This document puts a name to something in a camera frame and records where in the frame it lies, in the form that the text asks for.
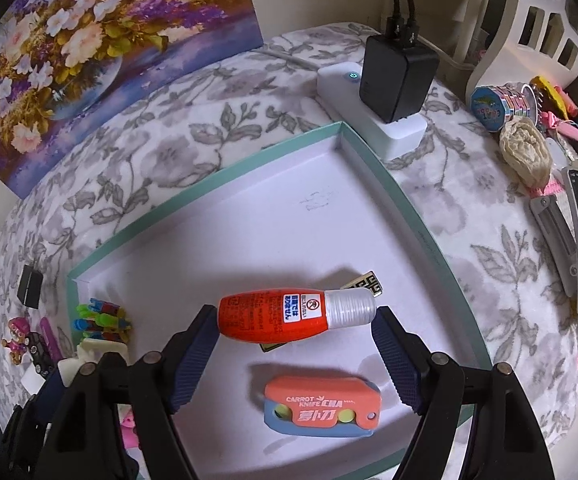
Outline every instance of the beige scrunchie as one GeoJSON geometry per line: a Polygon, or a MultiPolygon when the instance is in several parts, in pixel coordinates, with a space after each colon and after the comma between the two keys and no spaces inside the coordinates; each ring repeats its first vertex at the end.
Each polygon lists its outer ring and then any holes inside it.
{"type": "Polygon", "coordinates": [[[516,117],[500,132],[500,150],[506,163],[528,187],[549,183],[553,160],[542,134],[526,117],[516,117]]]}

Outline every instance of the white label sticker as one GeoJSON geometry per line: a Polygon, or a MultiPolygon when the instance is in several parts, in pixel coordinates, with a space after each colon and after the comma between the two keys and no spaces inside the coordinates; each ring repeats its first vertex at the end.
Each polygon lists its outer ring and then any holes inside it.
{"type": "Polygon", "coordinates": [[[322,305],[319,294],[303,294],[300,297],[302,319],[322,317],[322,305]]]}
{"type": "Polygon", "coordinates": [[[300,320],[300,295],[284,295],[284,322],[294,323],[300,320]]]}

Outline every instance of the stack of tape rolls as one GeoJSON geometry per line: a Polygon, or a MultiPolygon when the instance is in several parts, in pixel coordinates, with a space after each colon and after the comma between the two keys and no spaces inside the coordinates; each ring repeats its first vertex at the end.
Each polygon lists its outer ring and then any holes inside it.
{"type": "Polygon", "coordinates": [[[491,133],[499,132],[514,117],[527,117],[533,124],[538,121],[535,94],[524,83],[476,88],[471,95],[471,112],[491,133]]]}

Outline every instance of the gold and black patterned card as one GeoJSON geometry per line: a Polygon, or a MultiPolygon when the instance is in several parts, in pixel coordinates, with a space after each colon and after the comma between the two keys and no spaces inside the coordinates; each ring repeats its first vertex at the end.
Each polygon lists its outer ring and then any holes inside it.
{"type": "MultiPolygon", "coordinates": [[[[380,294],[382,294],[382,285],[380,285],[380,282],[372,270],[366,274],[363,274],[359,278],[355,278],[352,282],[341,286],[340,289],[360,287],[368,288],[373,293],[374,298],[377,298],[380,294]]],[[[280,346],[284,345],[286,345],[286,343],[261,343],[260,348],[262,349],[262,352],[270,352],[271,350],[275,350],[276,348],[280,348],[280,346]]]]}

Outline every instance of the metal screw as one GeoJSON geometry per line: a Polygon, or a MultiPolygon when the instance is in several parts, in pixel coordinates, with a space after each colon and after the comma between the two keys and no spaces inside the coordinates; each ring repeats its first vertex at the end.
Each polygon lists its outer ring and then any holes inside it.
{"type": "Polygon", "coordinates": [[[84,363],[80,367],[80,374],[81,375],[91,375],[93,372],[96,371],[96,364],[95,363],[84,363]]]}
{"type": "Polygon", "coordinates": [[[509,363],[498,363],[496,368],[502,375],[511,375],[514,372],[514,369],[511,368],[509,363]]]}
{"type": "Polygon", "coordinates": [[[431,355],[431,361],[437,365],[444,366],[449,362],[449,356],[442,352],[436,352],[431,355]]]}
{"type": "Polygon", "coordinates": [[[144,354],[142,360],[146,362],[147,365],[154,365],[155,363],[159,362],[162,359],[162,354],[157,351],[147,352],[144,354]]]}

